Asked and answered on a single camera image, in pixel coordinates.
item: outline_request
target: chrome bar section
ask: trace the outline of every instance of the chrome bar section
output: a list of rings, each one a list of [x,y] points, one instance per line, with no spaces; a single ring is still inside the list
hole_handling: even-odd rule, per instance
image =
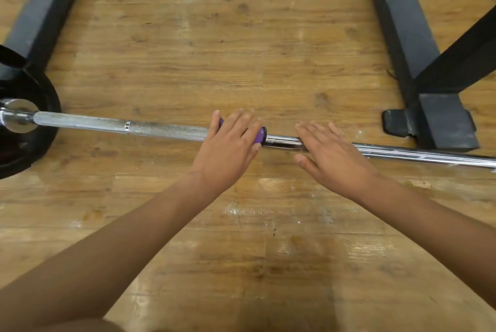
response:
[[[46,111],[20,112],[9,111],[4,108],[2,111],[5,115],[5,119],[14,114],[17,120],[16,122],[25,119],[25,123],[33,122],[40,126],[115,132],[120,134],[172,138],[189,141],[203,141],[208,133],[208,129],[203,127],[126,121],[112,118],[86,117],[81,115],[52,113]],[[353,145],[366,157],[432,162],[450,166],[465,165],[496,169],[496,158],[494,157],[423,151],[415,148],[376,146],[372,144],[353,143]],[[278,149],[307,150],[299,138],[289,136],[267,135],[264,146]]]

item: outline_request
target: wooden floor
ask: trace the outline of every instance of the wooden floor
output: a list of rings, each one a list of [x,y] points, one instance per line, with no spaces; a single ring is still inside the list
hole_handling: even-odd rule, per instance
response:
[[[0,0],[0,39],[24,1]],[[441,49],[496,3],[420,1]],[[204,126],[215,109],[254,108],[271,134],[332,120],[353,141],[413,146],[381,131],[381,111],[402,107],[389,70],[371,0],[77,0],[48,75],[69,113]],[[462,99],[478,152],[496,155],[496,77]],[[170,185],[198,147],[61,130],[0,181],[0,285]],[[496,225],[489,170],[374,164]],[[496,330],[496,312],[429,254],[270,149],[108,317],[130,332]]]

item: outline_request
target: hand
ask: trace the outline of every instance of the hand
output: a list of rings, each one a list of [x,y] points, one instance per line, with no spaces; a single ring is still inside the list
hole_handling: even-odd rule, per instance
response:
[[[328,190],[356,202],[380,176],[379,171],[345,140],[332,123],[328,128],[315,122],[297,124],[296,132],[315,162],[302,154],[294,156],[295,161]]]
[[[208,135],[196,155],[189,173],[199,174],[202,183],[215,197],[234,185],[244,174],[262,145],[253,144],[262,128],[255,112],[243,114],[243,109],[232,113],[219,129],[220,112],[212,115]]]

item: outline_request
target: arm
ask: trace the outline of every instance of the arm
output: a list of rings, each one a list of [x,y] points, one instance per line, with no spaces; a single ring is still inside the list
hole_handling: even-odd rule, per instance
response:
[[[364,207],[422,246],[496,308],[496,228],[462,215],[378,172],[333,125],[296,128],[315,162],[295,161],[321,185]]]
[[[254,159],[259,120],[233,113],[208,136],[191,171],[167,190],[0,290],[0,330],[102,318],[162,247],[232,186]]]

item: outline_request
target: purple clip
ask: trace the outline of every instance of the purple clip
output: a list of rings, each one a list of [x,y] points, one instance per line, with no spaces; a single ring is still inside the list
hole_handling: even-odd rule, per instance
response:
[[[221,128],[223,123],[224,119],[221,118],[219,121],[219,128]],[[264,145],[265,139],[267,139],[267,127],[262,127],[260,131],[258,131],[257,137],[255,138],[255,141],[253,143],[260,143]]]

